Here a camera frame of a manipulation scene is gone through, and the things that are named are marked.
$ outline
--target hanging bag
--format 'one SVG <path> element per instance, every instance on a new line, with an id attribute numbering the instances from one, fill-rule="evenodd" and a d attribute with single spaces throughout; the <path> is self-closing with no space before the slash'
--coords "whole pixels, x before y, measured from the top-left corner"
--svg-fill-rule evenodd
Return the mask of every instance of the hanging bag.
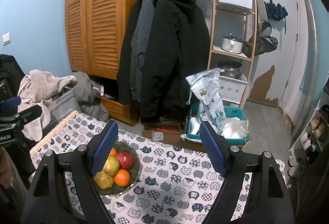
<path id="1" fill-rule="evenodd" d="M 256 47 L 254 54 L 255 56 L 267 52 L 273 52 L 278 47 L 278 40 L 270 36 L 272 32 L 272 26 L 268 22 L 264 0 L 257 0 L 257 9 L 259 22 L 257 25 Z M 253 43 L 253 41 L 254 36 L 251 36 L 249 42 Z M 243 52 L 246 56 L 251 57 L 252 48 L 245 47 Z"/>

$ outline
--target cat pattern tablecloth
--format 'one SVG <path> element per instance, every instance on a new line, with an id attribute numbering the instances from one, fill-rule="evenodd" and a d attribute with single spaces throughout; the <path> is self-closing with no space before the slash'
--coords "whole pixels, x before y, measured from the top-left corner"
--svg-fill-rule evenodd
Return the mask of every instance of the cat pattern tablecloth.
<path id="1" fill-rule="evenodd" d="M 80 144 L 88 144 L 105 125 L 86 114 L 71 113 L 31 150 L 35 167 L 48 149 L 57 154 L 72 151 Z M 203 221 L 223 183 L 207 154 L 149 140 L 120 129 L 118 140 L 137 151 L 142 169 L 131 189 L 121 195 L 101 197 L 117 224 Z M 277 160 L 277 164 L 284 175 L 284 163 Z M 72 174 L 66 172 L 65 176 L 71 204 L 83 213 Z M 232 220 L 242 215 L 250 182 L 251 173 L 246 173 Z"/>

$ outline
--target metal screw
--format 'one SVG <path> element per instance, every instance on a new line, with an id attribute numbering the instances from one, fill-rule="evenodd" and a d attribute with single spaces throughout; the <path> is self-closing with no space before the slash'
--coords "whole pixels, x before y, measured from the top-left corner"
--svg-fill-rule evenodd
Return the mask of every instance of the metal screw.
<path id="1" fill-rule="evenodd" d="M 87 149 L 87 145 L 79 145 L 78 146 L 78 150 L 80 151 L 80 152 L 83 152 L 84 150 L 86 150 Z"/>
<path id="2" fill-rule="evenodd" d="M 53 154 L 53 151 L 52 150 L 47 150 L 47 152 L 45 152 L 45 155 L 46 156 L 51 156 Z"/>
<path id="3" fill-rule="evenodd" d="M 238 152 L 239 151 L 239 147 L 237 147 L 236 145 L 232 145 L 230 147 L 230 149 L 231 149 L 232 152 Z"/>
<path id="4" fill-rule="evenodd" d="M 264 152 L 265 157 L 270 158 L 272 154 L 268 151 Z"/>

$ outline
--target light switch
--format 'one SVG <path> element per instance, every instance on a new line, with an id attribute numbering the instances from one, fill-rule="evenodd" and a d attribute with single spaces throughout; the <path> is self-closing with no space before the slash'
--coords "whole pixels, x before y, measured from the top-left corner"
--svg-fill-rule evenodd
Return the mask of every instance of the light switch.
<path id="1" fill-rule="evenodd" d="M 2 35 L 2 43 L 4 46 L 10 43 L 10 33 Z"/>

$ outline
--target louvered wardrobe door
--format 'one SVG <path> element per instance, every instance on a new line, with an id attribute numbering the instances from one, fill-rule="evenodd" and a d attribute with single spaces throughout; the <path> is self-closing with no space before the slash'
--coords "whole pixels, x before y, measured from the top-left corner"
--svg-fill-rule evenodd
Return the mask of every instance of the louvered wardrobe door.
<path id="1" fill-rule="evenodd" d="M 87 0 L 65 0 L 65 29 L 71 69 L 90 74 L 86 6 Z"/>
<path id="2" fill-rule="evenodd" d="M 88 0 L 87 4 L 92 73 L 111 79 L 116 79 L 121 49 L 116 40 L 116 6 L 116 0 Z"/>

